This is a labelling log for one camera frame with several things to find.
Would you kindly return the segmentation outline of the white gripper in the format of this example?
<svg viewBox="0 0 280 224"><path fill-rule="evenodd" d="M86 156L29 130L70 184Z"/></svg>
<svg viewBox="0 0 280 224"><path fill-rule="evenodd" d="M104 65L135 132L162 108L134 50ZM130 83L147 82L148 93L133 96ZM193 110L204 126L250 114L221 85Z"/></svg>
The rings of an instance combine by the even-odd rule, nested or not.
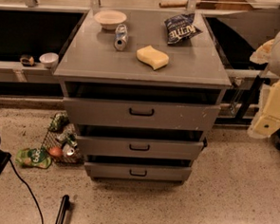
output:
<svg viewBox="0 0 280 224"><path fill-rule="evenodd" d="M265 42L251 56L250 61L259 65L270 60L273 39ZM258 100L259 111L254 115L247 134L256 139L270 137L280 129L280 81L263 84Z"/></svg>

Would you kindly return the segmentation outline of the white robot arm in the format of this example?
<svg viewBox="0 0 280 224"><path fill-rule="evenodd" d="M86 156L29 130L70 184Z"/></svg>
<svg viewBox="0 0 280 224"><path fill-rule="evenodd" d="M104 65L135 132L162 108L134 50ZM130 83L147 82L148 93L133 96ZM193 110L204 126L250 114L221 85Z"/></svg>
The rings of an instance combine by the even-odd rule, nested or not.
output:
<svg viewBox="0 0 280 224"><path fill-rule="evenodd" d="M268 40L250 57L256 64L266 64L263 74L268 71L279 78L273 85L263 85L258 101L259 111L254 115L249 130L250 137L263 139L280 129L280 32Z"/></svg>

